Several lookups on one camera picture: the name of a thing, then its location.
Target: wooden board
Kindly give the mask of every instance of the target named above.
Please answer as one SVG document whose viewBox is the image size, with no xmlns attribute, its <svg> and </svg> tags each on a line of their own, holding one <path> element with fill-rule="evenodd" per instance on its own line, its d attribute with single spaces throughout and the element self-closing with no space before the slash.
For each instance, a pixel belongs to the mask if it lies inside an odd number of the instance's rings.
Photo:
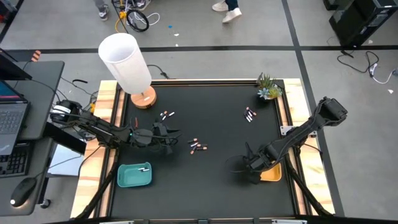
<svg viewBox="0 0 398 224">
<path fill-rule="evenodd" d="M 164 80 L 165 82 L 172 82 L 175 80 Z M 290 114 L 292 116 L 292 120 L 295 126 L 300 126 L 304 123 L 310 113 L 308 111 L 307 101 L 305 99 L 303 87 L 300 79 L 298 78 L 288 78 L 284 79 L 285 82 L 285 90 L 287 94 L 287 99 L 289 102 Z M 107 121 L 110 120 L 114 95 L 116 93 L 116 81 L 102 81 L 99 87 L 98 92 L 98 100 L 96 103 L 95 115 L 103 118 Z M 121 122 L 121 113 L 122 113 L 122 105 L 123 105 L 124 93 L 121 92 L 119 97 L 119 106 L 116 116 L 116 124 Z M 284 125 L 287 125 L 286 117 L 283 116 L 285 114 L 285 110 L 283 107 L 283 102 L 281 99 L 280 103 L 280 111 L 282 114 L 282 121 Z M 308 139 L 307 144 L 317 147 L 318 143 L 316 139 Z M 85 152 L 85 157 L 89 156 L 93 150 L 97 148 L 97 142 L 90 142 L 87 145 L 87 150 Z M 85 206 L 90 202 L 92 196 L 94 196 L 96 190 L 98 189 L 98 184 L 100 181 L 100 173 L 103 163 L 104 157 L 104 149 L 98 150 L 98 152 L 86 161 L 86 163 L 81 168 L 81 176 L 79 178 L 78 187 L 76 190 L 75 201 L 73 203 L 71 217 L 77 216 Z M 319 202 L 324 206 L 326 210 L 331 213 L 334 213 L 333 203 L 331 201 L 331 196 L 328 188 L 328 184 L 326 181 L 326 175 L 323 168 L 322 160 L 320 159 L 319 152 L 316 149 L 312 149 L 308 146 L 302 147 L 301 152 L 301 161 L 303 165 L 303 171 L 305 176 L 305 181 L 307 183 L 308 188 L 311 190 L 312 194 L 319 200 Z M 111 155 L 109 157 L 109 166 L 114 159 L 114 150 L 111 151 Z M 304 206 L 303 206 L 303 197 L 300 189 L 296 185 L 298 203 L 300 205 L 300 213 L 305 214 Z M 106 207 L 109 199 L 109 188 L 103 195 L 102 206 L 100 211 L 100 216 L 106 216 Z"/>
<path fill-rule="evenodd" d="M 115 81 L 102 81 L 99 86 L 98 97 L 95 104 L 94 115 L 105 121 L 110 121 L 112 116 L 112 107 L 114 96 L 116 94 Z M 87 143 L 85 158 L 92 154 L 98 148 L 98 142 L 92 140 Z M 93 154 L 81 167 L 79 181 L 75 199 L 73 201 L 70 217 L 76 217 L 88 205 L 98 189 L 100 183 L 101 169 L 104 161 L 105 148 L 101 147 Z"/>
<path fill-rule="evenodd" d="M 310 117 L 301 80 L 299 78 L 287 78 L 284 79 L 284 83 L 293 125 L 300 126 Z M 308 138 L 306 144 L 319 149 L 316 138 Z M 303 146 L 301 148 L 300 158 L 307 187 L 326 210 L 330 213 L 334 213 L 335 209 L 331 200 L 329 186 L 319 152 L 311 147 Z M 317 214 L 314 209 L 312 209 L 312 212 L 314 215 Z"/>
</svg>

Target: white lamp shade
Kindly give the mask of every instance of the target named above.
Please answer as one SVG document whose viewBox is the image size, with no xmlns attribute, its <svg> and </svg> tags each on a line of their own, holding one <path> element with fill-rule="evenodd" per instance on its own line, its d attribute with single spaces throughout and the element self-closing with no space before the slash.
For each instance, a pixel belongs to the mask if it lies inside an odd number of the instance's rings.
<svg viewBox="0 0 398 224">
<path fill-rule="evenodd" d="M 150 86 L 152 77 L 132 35 L 110 35 L 99 45 L 98 54 L 126 93 L 140 94 Z"/>
</svg>

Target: potted plant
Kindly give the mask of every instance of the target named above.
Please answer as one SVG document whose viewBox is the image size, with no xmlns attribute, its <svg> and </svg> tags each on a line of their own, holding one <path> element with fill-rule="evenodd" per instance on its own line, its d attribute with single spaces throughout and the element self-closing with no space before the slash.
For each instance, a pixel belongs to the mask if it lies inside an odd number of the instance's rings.
<svg viewBox="0 0 398 224">
<path fill-rule="evenodd" d="M 282 90 L 274 83 L 275 79 L 271 79 L 269 75 L 261 73 L 257 79 L 259 92 L 257 93 L 261 99 L 272 100 L 278 96 L 282 96 Z"/>
</svg>

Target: laptop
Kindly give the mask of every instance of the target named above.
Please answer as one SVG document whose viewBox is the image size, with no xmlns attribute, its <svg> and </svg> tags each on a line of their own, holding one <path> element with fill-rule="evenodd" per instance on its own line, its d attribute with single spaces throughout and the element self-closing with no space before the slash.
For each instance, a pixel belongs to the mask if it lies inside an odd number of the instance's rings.
<svg viewBox="0 0 398 224">
<path fill-rule="evenodd" d="M 21 94 L 0 81 L 0 156 L 12 153 L 28 108 Z"/>
</svg>

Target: gray floor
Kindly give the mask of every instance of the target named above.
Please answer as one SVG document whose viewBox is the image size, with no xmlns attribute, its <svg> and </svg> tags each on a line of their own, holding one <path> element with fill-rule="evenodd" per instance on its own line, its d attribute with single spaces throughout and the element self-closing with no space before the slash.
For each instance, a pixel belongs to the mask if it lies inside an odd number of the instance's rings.
<svg viewBox="0 0 398 224">
<path fill-rule="evenodd" d="M 292 45 L 281 0 L 240 1 L 243 17 L 222 26 L 223 14 L 213 12 L 214 0 L 154 0 L 146 14 L 158 12 L 161 20 L 147 32 L 131 31 L 141 47 L 206 45 Z M 300 45 L 328 45 L 334 36 L 321 0 L 288 0 Z M 5 49 L 96 48 L 114 33 L 116 14 L 101 22 L 91 0 L 25 1 L 4 41 Z M 398 13 L 371 38 L 373 45 L 398 44 Z M 338 45 L 336 38 L 330 45 Z M 375 51 L 380 56 L 376 77 L 384 81 L 398 67 L 398 50 Z M 398 220 L 395 208 L 398 177 L 395 170 L 398 140 L 395 119 L 398 110 L 398 77 L 387 85 L 339 64 L 339 52 L 303 52 L 315 99 L 338 99 L 349 118 L 336 128 L 327 128 L 341 200 L 348 217 Z M 148 64 L 161 66 L 172 78 L 255 78 L 261 72 L 276 78 L 301 78 L 295 52 L 289 51 L 208 51 L 143 53 Z M 344 60 L 364 70 L 364 52 Z M 113 79 L 97 54 L 44 54 L 40 60 L 63 60 L 63 77 L 81 78 L 88 92 L 98 89 L 100 80 Z M 153 79 L 162 78 L 151 68 Z M 86 105 L 88 96 L 61 81 L 59 90 L 69 100 Z M 47 192 L 56 203 L 47 210 L 36 209 L 29 217 L 0 218 L 1 223 L 45 223 L 67 220 L 75 194 L 76 179 L 53 179 Z"/>
<path fill-rule="evenodd" d="M 288 0 L 301 46 L 340 45 L 329 24 L 334 11 L 327 11 L 320 0 Z M 398 45 L 398 13 L 377 30 L 364 45 Z"/>
</svg>

